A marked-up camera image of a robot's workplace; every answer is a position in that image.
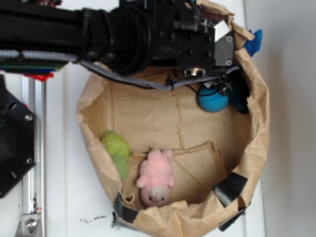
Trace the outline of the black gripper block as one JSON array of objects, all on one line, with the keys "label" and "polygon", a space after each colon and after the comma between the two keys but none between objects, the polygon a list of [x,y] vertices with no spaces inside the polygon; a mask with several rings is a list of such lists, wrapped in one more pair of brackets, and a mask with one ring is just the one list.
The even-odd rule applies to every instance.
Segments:
[{"label": "black gripper block", "polygon": [[215,75],[233,64],[233,33],[225,20],[208,20],[194,0],[155,2],[152,66]]}]

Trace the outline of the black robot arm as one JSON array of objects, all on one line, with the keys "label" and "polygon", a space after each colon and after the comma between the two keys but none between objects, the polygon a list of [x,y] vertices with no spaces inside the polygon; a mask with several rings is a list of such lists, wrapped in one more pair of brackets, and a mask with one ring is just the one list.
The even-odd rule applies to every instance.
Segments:
[{"label": "black robot arm", "polygon": [[219,35],[192,0],[122,0],[111,12],[0,3],[0,67],[11,72],[87,60],[124,76],[148,66],[210,75],[232,64],[233,47],[232,33]]}]

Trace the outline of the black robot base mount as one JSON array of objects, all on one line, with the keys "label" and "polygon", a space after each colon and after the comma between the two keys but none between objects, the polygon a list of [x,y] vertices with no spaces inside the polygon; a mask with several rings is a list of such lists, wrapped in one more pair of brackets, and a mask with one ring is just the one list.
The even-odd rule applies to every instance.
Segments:
[{"label": "black robot base mount", "polygon": [[35,165],[36,116],[6,89],[0,76],[0,197]]}]

